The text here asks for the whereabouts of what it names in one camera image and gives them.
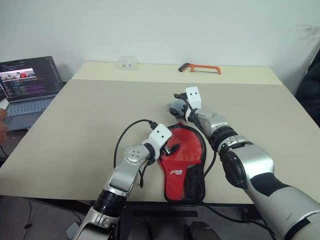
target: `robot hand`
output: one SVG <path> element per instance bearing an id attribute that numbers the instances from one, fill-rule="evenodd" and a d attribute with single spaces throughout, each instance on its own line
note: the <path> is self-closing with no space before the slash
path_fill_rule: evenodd
<path id="1" fill-rule="evenodd" d="M 227 181 L 251 198 L 276 237 L 284 240 L 320 239 L 320 204 L 274 176 L 274 162 L 260 146 L 238 135 L 225 118 L 202 108 L 197 87 L 174 94 L 168 104 L 177 119 L 193 122 L 222 162 Z"/>
<path id="2" fill-rule="evenodd" d="M 143 164 L 152 164 L 159 158 L 160 151 L 171 136 L 171 131 L 159 124 L 141 145 L 124 151 L 121 164 L 113 170 L 73 240 L 110 239 L 136 181 L 138 170 Z"/>

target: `floor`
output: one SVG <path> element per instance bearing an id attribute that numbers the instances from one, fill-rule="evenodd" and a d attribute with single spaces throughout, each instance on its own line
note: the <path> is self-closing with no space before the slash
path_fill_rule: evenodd
<path id="1" fill-rule="evenodd" d="M 68 240 L 67 228 L 73 223 L 80 223 L 77 216 L 72 212 L 56 207 L 30 201 L 32 206 L 31 223 L 26 239 L 28 240 Z M 225 215 L 239 218 L 239 208 L 217 207 Z M 188 211 L 185 217 L 159 216 L 166 211 L 182 212 Z M 29 218 L 29 201 L 21 197 L 0 196 L 0 240 L 23 240 L 26 230 L 25 225 Z M 197 216 L 188 216 L 188 213 L 196 212 Z M 148 206 L 129 205 L 121 216 L 120 240 L 126 240 L 130 229 L 136 222 L 147 222 L 154 232 L 155 240 L 173 238 L 172 226 L 175 223 L 191 224 L 193 221 L 206 222 L 220 236 L 222 240 L 270 240 L 268 232 L 251 223 L 233 223 L 214 215 L 201 206 Z"/>

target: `laptop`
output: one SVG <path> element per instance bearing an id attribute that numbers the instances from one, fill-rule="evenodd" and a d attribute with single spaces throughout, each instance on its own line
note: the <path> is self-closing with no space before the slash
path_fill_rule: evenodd
<path id="1" fill-rule="evenodd" d="M 0 62 L 9 131 L 31 128 L 63 85 L 52 56 Z"/>

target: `person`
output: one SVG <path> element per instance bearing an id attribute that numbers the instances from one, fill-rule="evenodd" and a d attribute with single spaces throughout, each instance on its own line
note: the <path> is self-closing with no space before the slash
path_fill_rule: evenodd
<path id="1" fill-rule="evenodd" d="M 0 145 L 3 144 L 7 139 L 6 133 L 8 131 L 8 127 L 4 123 L 4 119 L 6 116 L 7 116 L 6 110 L 0 108 Z"/>

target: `red paddle cover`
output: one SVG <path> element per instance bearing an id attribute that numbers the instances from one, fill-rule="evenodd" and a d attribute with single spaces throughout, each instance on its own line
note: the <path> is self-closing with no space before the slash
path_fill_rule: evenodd
<path id="1" fill-rule="evenodd" d="M 161 156 L 160 165 L 165 175 L 165 196 L 169 200 L 179 201 L 182 198 L 188 165 L 201 163 L 202 145 L 197 135 L 187 128 L 175 126 L 170 131 L 172 137 L 166 146 L 169 149 L 176 144 L 180 146 L 172 155 Z"/>

